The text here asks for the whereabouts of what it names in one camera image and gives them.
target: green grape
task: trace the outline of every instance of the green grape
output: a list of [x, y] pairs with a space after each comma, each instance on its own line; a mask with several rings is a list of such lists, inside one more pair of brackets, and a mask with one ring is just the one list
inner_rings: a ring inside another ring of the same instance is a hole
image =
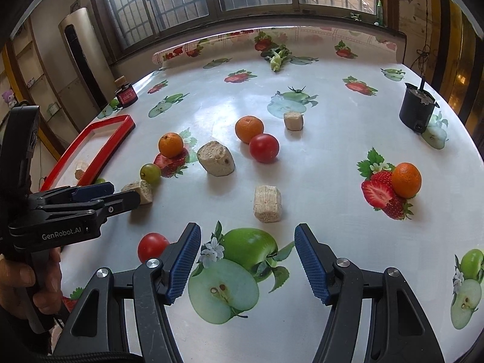
[[154, 163], [147, 163], [139, 171], [139, 176], [142, 180], [149, 182], [149, 184], [155, 184], [161, 178], [161, 170]]

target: cherry tomato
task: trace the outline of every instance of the cherry tomato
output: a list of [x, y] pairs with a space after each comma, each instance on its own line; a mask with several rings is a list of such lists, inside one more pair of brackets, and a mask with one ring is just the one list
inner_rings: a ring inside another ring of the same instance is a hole
[[138, 258], [141, 263], [148, 259], [158, 258], [170, 242], [159, 233], [149, 233], [138, 244]]
[[274, 161], [279, 153], [279, 142], [272, 135], [261, 133], [251, 139], [249, 152], [256, 161], [269, 163]]

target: wire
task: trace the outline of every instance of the wire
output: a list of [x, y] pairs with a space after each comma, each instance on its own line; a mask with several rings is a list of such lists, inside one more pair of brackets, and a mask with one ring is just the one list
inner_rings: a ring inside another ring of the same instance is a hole
[[420, 70], [420, 75], [423, 76], [425, 69], [424, 65], [426, 61], [428, 60], [428, 57], [430, 55], [430, 45], [427, 44], [427, 35], [428, 35], [428, 0], [425, 0], [425, 43], [423, 45], [422, 49], [417, 49], [417, 54], [418, 57], [415, 59], [415, 61], [412, 63], [410, 66], [410, 69], [413, 68], [414, 64], [418, 61], [418, 67]]

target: metal screw head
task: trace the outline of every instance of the metal screw head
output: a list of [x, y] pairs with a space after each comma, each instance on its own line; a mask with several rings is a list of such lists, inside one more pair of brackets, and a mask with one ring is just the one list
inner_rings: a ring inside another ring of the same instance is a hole
[[336, 264], [341, 268], [347, 268], [351, 262], [346, 258], [336, 259]]
[[150, 269], [157, 268], [159, 265], [160, 265], [160, 261], [156, 258], [148, 259], [146, 261], [146, 266], [148, 266]]
[[388, 268], [388, 275], [391, 277], [398, 277], [400, 275], [400, 270], [395, 269], [395, 268]]
[[106, 277], [108, 274], [110, 273], [110, 271], [108, 269], [105, 269], [105, 268], [101, 268], [99, 269], [98, 271], [96, 271], [96, 276], [99, 277], [99, 278], [104, 278]]

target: window frame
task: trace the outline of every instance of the window frame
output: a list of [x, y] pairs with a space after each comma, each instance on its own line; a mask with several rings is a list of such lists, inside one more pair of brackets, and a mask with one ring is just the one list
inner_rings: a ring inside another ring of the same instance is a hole
[[[114, 21], [110, 15], [109, 4], [107, 0], [91, 0], [95, 20], [99, 27], [103, 41], [106, 43], [106, 49], [109, 54], [111, 64], [120, 59], [132, 54], [148, 45], [166, 40], [181, 32], [190, 30], [191, 28], [198, 28], [200, 26], [216, 24], [221, 21], [231, 21], [236, 18], [245, 18], [247, 16], [259, 15], [317, 15], [321, 17], [338, 17], [342, 18], [348, 16], [350, 12], [355, 10], [343, 7], [333, 7], [330, 5], [316, 5], [316, 4], [301, 4], [299, 0], [292, 0], [290, 4], [274, 4], [274, 5], [258, 5], [255, 7], [236, 8], [231, 10], [222, 10], [219, 0], [205, 0], [208, 9], [208, 15], [188, 20], [178, 25], [158, 30], [158, 24], [154, 16], [152, 5], [143, 0], [144, 8], [147, 11], [150, 25], [152, 26], [153, 34], [144, 38], [143, 40], [123, 48], [119, 40], [119, 35], [114, 25]], [[376, 14], [358, 11], [361, 19], [366, 23], [374, 23], [377, 19]]]

